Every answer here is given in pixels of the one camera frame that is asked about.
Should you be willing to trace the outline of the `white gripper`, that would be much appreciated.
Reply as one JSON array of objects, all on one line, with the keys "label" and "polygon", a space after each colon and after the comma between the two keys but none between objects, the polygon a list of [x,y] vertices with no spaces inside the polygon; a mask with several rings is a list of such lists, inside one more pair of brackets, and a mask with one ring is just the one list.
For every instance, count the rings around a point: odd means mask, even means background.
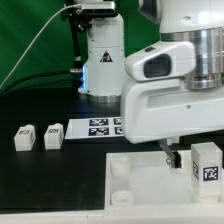
[{"label": "white gripper", "polygon": [[166,163],[182,167],[181,155],[166,140],[224,129],[224,87],[190,91],[179,79],[145,83],[129,79],[122,90],[121,120],[131,143],[159,140]]}]

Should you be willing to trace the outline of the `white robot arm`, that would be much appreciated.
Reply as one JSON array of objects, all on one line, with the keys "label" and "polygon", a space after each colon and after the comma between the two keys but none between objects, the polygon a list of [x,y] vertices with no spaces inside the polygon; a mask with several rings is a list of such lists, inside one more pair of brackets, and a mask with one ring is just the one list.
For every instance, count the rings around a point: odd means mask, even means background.
[{"label": "white robot arm", "polygon": [[224,129],[224,0],[139,0],[161,39],[125,61],[124,136],[132,143]]}]

